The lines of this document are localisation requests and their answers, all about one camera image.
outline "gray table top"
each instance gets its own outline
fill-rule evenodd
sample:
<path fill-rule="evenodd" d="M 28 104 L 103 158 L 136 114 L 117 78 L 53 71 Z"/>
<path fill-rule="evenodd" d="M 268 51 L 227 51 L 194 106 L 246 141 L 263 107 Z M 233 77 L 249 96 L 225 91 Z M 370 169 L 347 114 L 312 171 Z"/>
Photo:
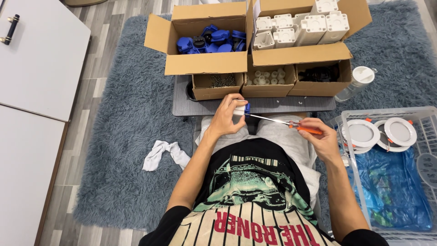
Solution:
<path fill-rule="evenodd" d="M 173 92 L 173 115 L 214 115 L 221 99 L 194 102 L 188 99 L 185 88 L 191 81 L 189 75 L 176 75 Z M 321 112 L 334 110 L 334 97 L 286 96 L 277 98 L 245 98 L 251 113 Z"/>

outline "plastic basket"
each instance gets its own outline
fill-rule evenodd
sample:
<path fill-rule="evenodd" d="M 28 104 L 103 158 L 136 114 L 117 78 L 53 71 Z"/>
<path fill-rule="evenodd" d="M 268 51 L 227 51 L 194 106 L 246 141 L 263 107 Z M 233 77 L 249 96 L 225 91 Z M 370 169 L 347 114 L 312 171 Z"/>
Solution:
<path fill-rule="evenodd" d="M 372 122 L 377 122 L 382 119 L 389 119 L 391 117 L 399 117 L 405 120 L 411 120 L 413 126 L 417 131 L 417 142 L 413 145 L 415 160 L 423 153 L 429 153 L 437 156 L 437 109 L 435 107 L 415 107 L 415 108 L 399 108 L 399 109 L 370 109 L 370 110 L 351 110 L 343 111 L 340 116 L 330 120 L 327 124 L 338 129 L 340 132 L 343 127 L 346 130 L 346 142 L 347 147 L 344 147 L 344 151 L 350 153 L 350 164 L 347 167 L 347 173 L 351 180 L 353 188 L 355 186 L 358 190 L 358 195 L 361 200 L 361 207 L 367 223 L 370 226 L 369 214 L 367 213 L 367 206 L 364 199 L 363 189 L 361 186 L 360 176 L 358 174 L 357 163 L 355 161 L 355 155 L 350 140 L 349 129 L 347 124 L 343 124 L 352 119 L 366 119 L 369 118 Z M 427 170 L 419 169 L 420 176 L 427 175 Z M 383 236 L 390 245 L 437 245 L 437 189 L 432 188 L 430 185 L 422 180 L 422 187 L 428 198 L 429 204 L 433 211 L 433 228 L 429 232 L 414 232 L 407 230 L 396 229 L 381 229 L 371 227 L 371 229 L 381 236 Z"/>

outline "blue plastic bag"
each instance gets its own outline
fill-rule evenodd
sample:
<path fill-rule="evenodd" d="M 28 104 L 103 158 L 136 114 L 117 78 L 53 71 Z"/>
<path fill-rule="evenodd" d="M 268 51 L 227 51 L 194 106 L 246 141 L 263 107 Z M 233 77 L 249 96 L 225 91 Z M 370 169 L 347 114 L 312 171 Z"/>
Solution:
<path fill-rule="evenodd" d="M 379 146 L 355 155 L 372 226 L 414 231 L 432 229 L 414 150 L 386 152 Z"/>

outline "black drawer handle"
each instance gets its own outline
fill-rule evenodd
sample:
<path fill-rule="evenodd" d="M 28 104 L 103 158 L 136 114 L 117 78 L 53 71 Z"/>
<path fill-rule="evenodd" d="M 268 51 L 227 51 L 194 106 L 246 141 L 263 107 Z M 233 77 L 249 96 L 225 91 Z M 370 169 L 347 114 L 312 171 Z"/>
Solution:
<path fill-rule="evenodd" d="M 12 35 L 14 35 L 14 31 L 17 27 L 18 21 L 20 20 L 20 16 L 16 14 L 14 17 L 8 17 L 7 20 L 12 23 L 12 25 L 10 25 L 10 29 L 7 33 L 6 38 L 0 38 L 0 42 L 4 43 L 5 45 L 9 45 L 12 41 Z"/>

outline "gray laminate floor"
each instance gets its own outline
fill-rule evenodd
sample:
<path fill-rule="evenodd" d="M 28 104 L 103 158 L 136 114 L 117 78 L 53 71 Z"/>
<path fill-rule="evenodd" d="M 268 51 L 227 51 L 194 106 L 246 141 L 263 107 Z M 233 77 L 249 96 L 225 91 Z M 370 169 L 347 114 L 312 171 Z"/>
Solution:
<path fill-rule="evenodd" d="M 369 3 L 381 1 L 368 0 Z M 428 35 L 437 50 L 437 3 L 435 0 L 416 2 Z M 89 7 L 69 7 L 91 29 L 92 43 L 62 151 L 41 246 L 136 246 L 146 234 L 132 229 L 83 226 L 73 220 L 72 211 L 82 177 L 91 128 L 123 23 L 131 16 L 150 12 L 170 13 L 173 5 L 192 4 L 199 4 L 199 0 L 109 0 Z"/>

